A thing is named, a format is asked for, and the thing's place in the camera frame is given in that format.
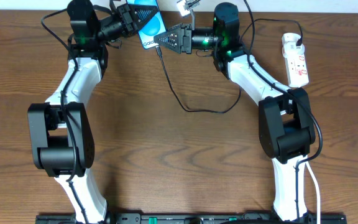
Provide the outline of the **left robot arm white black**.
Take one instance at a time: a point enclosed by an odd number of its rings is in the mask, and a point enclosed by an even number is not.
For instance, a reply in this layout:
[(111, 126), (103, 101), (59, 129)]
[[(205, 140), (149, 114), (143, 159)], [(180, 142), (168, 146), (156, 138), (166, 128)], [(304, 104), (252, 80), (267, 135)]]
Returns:
[(108, 48), (138, 33), (158, 14), (156, 1), (126, 1), (108, 7), (87, 0), (68, 3), (72, 33), (63, 42), (68, 69), (55, 92), (27, 111), (32, 157), (64, 189), (72, 215), (38, 215), (37, 223), (114, 223), (91, 171), (94, 139), (86, 105), (108, 66)]

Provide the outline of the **blue Galaxy smartphone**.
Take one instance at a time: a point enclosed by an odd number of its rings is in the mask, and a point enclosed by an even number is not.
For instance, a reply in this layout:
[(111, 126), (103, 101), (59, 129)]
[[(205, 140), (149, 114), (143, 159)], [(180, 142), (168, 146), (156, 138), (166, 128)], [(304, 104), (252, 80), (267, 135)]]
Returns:
[(156, 6), (157, 13), (138, 31), (140, 42), (144, 49), (151, 49), (158, 46), (154, 37), (166, 31), (157, 0), (127, 0), (130, 5)]

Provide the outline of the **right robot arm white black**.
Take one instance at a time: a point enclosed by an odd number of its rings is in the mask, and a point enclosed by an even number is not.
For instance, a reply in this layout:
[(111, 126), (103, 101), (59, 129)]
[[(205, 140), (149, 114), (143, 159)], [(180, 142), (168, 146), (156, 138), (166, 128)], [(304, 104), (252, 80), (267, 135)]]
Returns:
[(304, 87), (309, 82), (302, 33), (282, 37), (288, 83), (268, 74), (243, 43), (238, 7), (222, 2), (214, 9), (210, 28), (177, 24), (154, 37), (158, 47), (176, 53), (212, 50), (216, 70), (239, 85), (259, 109), (259, 141), (271, 158), (275, 177), (273, 215), (276, 223), (321, 222), (308, 213), (304, 200), (304, 173), (311, 169), (312, 144), (322, 144), (321, 128), (313, 116)]

